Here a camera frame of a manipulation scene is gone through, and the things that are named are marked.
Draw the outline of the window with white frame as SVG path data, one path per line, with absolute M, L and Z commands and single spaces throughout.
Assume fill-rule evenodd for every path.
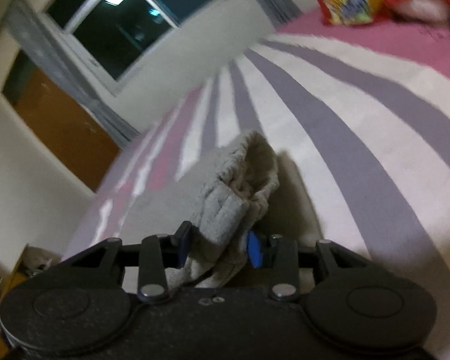
M 52 0 L 46 13 L 66 44 L 116 94 L 142 58 L 214 0 Z

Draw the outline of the white pillow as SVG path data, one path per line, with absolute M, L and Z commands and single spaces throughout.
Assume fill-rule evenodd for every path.
M 450 18 L 446 0 L 404 0 L 393 6 L 399 16 L 430 24 L 443 24 Z

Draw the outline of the left grey curtain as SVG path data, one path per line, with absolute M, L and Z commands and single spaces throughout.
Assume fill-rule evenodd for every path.
M 25 0 L 12 0 L 3 23 L 34 65 L 97 121 L 119 147 L 126 147 L 139 135 L 134 127 L 101 100 Z

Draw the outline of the brown wooden door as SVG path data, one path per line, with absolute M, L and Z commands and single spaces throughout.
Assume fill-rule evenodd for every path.
M 103 127 L 21 51 L 2 94 L 52 154 L 89 189 L 97 190 L 119 153 Z

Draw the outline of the striped pink purple bed sheet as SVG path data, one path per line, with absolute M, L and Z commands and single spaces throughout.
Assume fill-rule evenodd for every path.
M 313 11 L 189 92 L 111 166 L 67 246 L 128 240 L 136 198 L 257 130 L 297 165 L 324 237 L 428 289 L 450 359 L 450 30 L 331 26 Z

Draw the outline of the grey pants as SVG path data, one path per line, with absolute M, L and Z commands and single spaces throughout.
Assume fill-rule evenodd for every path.
M 262 134 L 244 132 L 205 154 L 180 180 L 137 197 L 120 236 L 135 244 L 190 222 L 197 229 L 192 250 L 184 267 L 166 270 L 167 283 L 219 288 L 245 266 L 249 231 L 279 185 L 274 150 Z

